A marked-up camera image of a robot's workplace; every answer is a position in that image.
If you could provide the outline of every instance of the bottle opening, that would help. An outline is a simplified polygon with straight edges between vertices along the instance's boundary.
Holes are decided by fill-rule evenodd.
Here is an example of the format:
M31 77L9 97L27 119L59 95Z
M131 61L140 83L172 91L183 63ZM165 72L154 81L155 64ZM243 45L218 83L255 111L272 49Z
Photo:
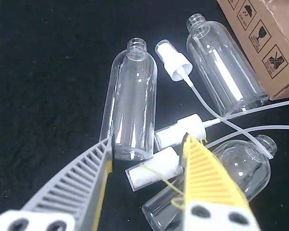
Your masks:
M193 14L192 16L188 18L186 22L188 31L191 32L194 26L200 25L201 23L204 23L205 21L206 19L204 18L204 16L202 16L202 14L200 13Z
M132 38L127 44L127 57L141 61L147 51L146 42L142 38Z
M277 145L275 141L266 136L266 135L258 135L256 139L271 153L272 156L277 152Z

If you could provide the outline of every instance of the white pump head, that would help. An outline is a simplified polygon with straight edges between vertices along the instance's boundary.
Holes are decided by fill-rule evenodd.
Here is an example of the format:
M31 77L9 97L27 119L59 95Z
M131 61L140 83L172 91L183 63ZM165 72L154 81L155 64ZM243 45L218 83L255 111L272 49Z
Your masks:
M155 47L155 52L164 63L164 68L173 81L183 79L177 72L181 68L184 69L187 75L192 72L193 65L168 40L164 39L160 41Z

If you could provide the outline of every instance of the black fabric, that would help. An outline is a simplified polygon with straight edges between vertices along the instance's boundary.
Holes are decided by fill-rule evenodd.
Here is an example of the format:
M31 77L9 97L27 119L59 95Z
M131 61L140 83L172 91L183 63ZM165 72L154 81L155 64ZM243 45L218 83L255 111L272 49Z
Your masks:
M156 129L192 113L212 119L185 83L171 81L154 52L169 39L187 55L185 23L193 13L231 30L215 0L0 0L0 213L20 209L97 143L112 61L133 37L146 40L158 64ZM211 104L196 68L191 78ZM234 121L244 128L289 125L289 106ZM230 132L213 126L208 140ZM289 227L289 131L263 133L278 152L272 178L251 208L262 230L283 230ZM150 230L141 205L165 185L132 192L124 173L131 165L115 162L100 231Z

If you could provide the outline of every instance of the transparent bottle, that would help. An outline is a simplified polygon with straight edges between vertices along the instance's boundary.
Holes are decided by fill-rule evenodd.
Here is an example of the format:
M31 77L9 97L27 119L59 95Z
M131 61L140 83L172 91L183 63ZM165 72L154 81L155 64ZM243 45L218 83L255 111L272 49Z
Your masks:
M270 137L258 135L256 139L274 156L277 145ZM268 158L252 142L233 140L218 146L213 153L226 168L248 201L252 200L271 177Z
M202 73L220 116L261 106L268 100L256 73L227 29L197 13L187 21L187 52Z
M275 154L277 146L270 137L259 135L256 139L272 155ZM269 160L252 142L227 141L213 153L241 188L248 201L251 201L269 182L271 176ZM174 181L174 186L183 190L184 175ZM182 211L171 204L171 199L177 197L181 195L167 186L142 206L143 213L154 231L182 230Z
M184 174L178 176L173 185L184 190ZM167 186L142 206L145 218L153 231L182 231L182 210L171 204L173 198L182 197Z
M141 38L129 41L112 63L100 141L115 136L115 158L153 155L157 65Z

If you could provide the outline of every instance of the box label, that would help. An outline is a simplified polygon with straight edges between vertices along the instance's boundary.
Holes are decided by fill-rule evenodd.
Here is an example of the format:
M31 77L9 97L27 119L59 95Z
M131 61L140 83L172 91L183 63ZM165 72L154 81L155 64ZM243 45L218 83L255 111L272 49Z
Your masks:
M249 39L257 53L261 51L261 49L266 45L270 38L271 35L262 20L258 22L249 36Z
M247 27L250 25L256 13L257 12L255 8L252 6L251 2L249 0L245 0L243 6L239 10L239 13L237 14L237 18L239 19L244 30L246 30Z
M238 4L239 0L228 0L230 3L232 9L234 10L236 8L236 5Z
M271 78L275 78L288 65L287 60L277 45L268 52L264 59L262 59L262 62Z

